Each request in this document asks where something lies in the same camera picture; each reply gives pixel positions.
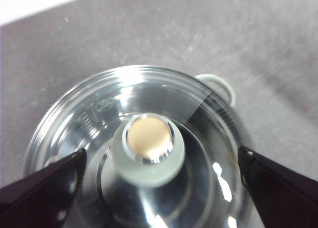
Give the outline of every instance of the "gray countertop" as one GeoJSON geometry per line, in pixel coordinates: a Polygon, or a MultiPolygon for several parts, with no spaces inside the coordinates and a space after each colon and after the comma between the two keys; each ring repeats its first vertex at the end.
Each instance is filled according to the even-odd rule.
{"type": "MultiPolygon", "coordinates": [[[[213,73],[263,155],[318,180],[318,0],[77,0],[1,29],[1,186],[50,106],[135,64],[213,73]]],[[[257,215],[251,227],[263,227],[257,215]]]]}

